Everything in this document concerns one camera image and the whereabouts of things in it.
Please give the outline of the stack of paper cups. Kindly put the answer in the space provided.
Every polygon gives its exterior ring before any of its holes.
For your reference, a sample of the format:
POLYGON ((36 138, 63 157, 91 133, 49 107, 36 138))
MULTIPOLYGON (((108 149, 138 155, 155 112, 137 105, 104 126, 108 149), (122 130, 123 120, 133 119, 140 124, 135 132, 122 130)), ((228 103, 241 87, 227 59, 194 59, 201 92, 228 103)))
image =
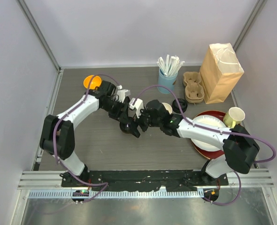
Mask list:
POLYGON ((170 104, 168 104, 168 103, 162 103, 162 105, 169 112, 169 114, 172 114, 173 110, 172 110, 172 106, 170 104))

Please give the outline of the black lid stack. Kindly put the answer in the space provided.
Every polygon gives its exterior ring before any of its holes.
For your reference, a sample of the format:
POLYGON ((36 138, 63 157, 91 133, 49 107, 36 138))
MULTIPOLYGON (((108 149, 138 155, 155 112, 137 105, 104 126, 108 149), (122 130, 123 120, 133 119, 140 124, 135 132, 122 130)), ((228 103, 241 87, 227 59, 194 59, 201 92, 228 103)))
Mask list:
POLYGON ((182 110, 182 112, 185 112, 187 110, 188 107, 188 103, 186 102, 186 100, 182 99, 182 98, 178 98, 178 102, 179 102, 179 106, 176 100, 174 100, 172 102, 172 110, 175 113, 181 113, 180 109, 182 110))

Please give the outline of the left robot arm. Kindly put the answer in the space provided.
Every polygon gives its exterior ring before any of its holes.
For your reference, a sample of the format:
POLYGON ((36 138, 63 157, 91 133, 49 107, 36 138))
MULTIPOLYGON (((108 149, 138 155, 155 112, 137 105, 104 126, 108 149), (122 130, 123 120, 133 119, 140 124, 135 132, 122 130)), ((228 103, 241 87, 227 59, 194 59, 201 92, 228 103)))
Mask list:
POLYGON ((72 182, 83 187, 89 180, 89 169, 75 152, 75 129, 90 114, 100 108, 119 121, 130 102, 129 90, 102 81, 93 90, 87 90, 82 98, 68 110, 54 116, 46 116, 40 138, 40 148, 55 158, 72 176, 72 182))

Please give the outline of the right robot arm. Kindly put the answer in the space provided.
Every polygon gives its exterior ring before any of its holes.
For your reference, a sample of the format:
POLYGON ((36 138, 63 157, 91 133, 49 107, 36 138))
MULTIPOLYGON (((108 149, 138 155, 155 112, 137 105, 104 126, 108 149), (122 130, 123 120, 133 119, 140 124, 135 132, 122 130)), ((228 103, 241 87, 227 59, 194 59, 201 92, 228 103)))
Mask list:
POLYGON ((158 127, 166 135, 201 141, 224 152, 204 164, 201 172, 193 179, 195 183, 211 185, 221 175, 232 171, 249 173, 260 149, 241 125, 224 128, 195 122, 181 114, 169 113, 158 100, 143 105, 141 99, 133 98, 129 108, 136 111, 135 122, 142 131, 158 127))

